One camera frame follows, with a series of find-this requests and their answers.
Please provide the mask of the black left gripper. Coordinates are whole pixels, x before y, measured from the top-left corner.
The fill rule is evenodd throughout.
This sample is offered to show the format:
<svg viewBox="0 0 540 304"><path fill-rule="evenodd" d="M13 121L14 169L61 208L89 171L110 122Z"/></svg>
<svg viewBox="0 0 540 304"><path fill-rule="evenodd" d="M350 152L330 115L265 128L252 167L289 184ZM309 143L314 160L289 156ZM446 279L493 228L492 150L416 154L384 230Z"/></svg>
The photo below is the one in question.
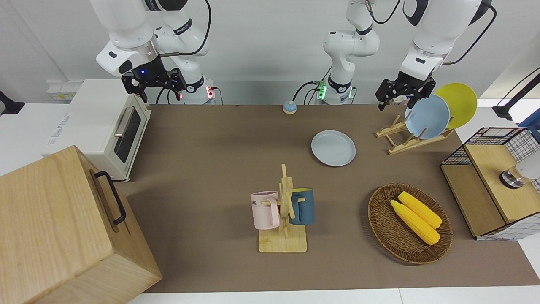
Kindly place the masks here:
<svg viewBox="0 0 540 304"><path fill-rule="evenodd" d="M434 90L436 81L432 77L420 80L404 72L399 72L397 79L384 79L376 91L378 109L384 111L386 102L401 95L411 95L408 108L413 109L418 100L427 98Z"/></svg>

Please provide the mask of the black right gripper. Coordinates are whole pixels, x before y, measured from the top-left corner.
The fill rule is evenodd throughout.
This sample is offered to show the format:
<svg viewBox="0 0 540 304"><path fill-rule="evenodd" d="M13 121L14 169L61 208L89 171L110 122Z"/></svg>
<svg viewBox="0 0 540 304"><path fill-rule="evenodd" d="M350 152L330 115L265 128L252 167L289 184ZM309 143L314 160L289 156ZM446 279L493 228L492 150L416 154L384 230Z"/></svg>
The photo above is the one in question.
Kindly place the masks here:
<svg viewBox="0 0 540 304"><path fill-rule="evenodd" d="M186 89L186 81L179 68L168 71L158 57L150 63L145 63L121 76L124 88L129 94L139 94L147 103L146 88L165 88L175 92L177 100L183 100L182 90Z"/></svg>

